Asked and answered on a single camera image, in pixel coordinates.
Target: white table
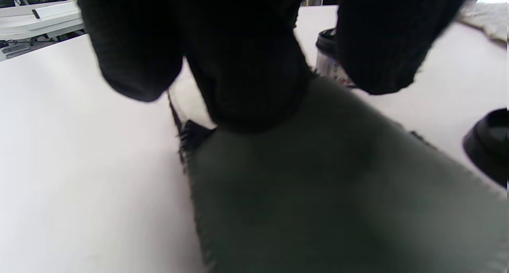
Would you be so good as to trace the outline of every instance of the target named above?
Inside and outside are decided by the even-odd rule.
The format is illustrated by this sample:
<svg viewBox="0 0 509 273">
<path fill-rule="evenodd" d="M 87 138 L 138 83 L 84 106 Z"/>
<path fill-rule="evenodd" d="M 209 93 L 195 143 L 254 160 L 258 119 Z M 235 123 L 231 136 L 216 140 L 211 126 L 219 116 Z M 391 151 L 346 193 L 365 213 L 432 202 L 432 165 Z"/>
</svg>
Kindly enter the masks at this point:
<svg viewBox="0 0 509 273">
<path fill-rule="evenodd" d="M 301 9 L 309 62 L 334 21 L 334 8 Z M 453 25 L 408 89 L 358 95 L 474 168 L 460 141 L 505 106 L 506 67 L 505 49 Z M 0 62 L 0 73 L 1 272 L 204 272 L 165 97 L 116 94 L 86 35 Z"/>
</svg>

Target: black glove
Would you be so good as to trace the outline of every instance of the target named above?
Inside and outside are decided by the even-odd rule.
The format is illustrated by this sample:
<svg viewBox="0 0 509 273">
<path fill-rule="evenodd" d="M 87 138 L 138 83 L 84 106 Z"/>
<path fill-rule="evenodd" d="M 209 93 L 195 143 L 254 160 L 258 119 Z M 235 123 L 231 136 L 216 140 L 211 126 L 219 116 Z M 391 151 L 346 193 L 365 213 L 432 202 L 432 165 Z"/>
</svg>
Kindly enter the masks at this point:
<svg viewBox="0 0 509 273">
<path fill-rule="evenodd" d="M 186 57 L 216 124 L 271 128 L 313 76 L 293 35 L 302 0 L 78 0 L 107 82 L 153 101 Z M 371 94 L 408 86 L 463 0 L 339 0 L 338 53 Z"/>
</svg>

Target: green felt cloth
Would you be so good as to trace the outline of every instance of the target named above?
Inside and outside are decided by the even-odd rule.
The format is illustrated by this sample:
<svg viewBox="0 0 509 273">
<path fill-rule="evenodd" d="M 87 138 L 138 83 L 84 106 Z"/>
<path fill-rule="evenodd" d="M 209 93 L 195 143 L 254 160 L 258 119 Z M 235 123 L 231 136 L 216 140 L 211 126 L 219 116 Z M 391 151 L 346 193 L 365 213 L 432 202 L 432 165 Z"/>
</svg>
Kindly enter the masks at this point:
<svg viewBox="0 0 509 273">
<path fill-rule="evenodd" d="M 214 273 L 501 273 L 507 202 L 336 83 L 257 135 L 187 153 Z"/>
</svg>

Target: glove finger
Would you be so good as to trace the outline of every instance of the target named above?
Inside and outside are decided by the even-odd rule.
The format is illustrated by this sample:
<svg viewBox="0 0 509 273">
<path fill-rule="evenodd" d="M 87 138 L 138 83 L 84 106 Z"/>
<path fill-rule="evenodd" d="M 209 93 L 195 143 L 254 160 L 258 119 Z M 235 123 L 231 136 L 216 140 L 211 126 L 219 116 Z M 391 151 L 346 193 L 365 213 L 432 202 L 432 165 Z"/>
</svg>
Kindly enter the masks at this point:
<svg viewBox="0 0 509 273">
<path fill-rule="evenodd" d="M 310 71 L 268 0 L 171 0 L 185 55 L 213 121 L 263 130 L 300 104 Z"/>
<path fill-rule="evenodd" d="M 154 101 L 180 73 L 180 34 L 164 4 L 78 0 L 99 66 L 113 89 Z"/>
<path fill-rule="evenodd" d="M 341 0 L 340 63 L 371 94 L 409 86 L 433 41 L 464 0 Z"/>
</svg>

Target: black lid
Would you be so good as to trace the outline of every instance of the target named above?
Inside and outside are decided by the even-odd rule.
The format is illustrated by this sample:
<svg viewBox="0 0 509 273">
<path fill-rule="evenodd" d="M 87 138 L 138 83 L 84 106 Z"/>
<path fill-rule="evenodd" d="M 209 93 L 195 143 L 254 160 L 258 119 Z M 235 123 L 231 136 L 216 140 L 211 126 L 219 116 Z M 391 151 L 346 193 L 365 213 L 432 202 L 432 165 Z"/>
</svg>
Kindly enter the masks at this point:
<svg viewBox="0 0 509 273">
<path fill-rule="evenodd" d="M 336 28 L 326 29 L 318 34 L 316 47 L 328 57 L 338 59 L 336 45 Z"/>
<path fill-rule="evenodd" d="M 463 149 L 491 179 L 507 187 L 509 177 L 509 112 L 490 112 L 467 133 Z"/>
</svg>

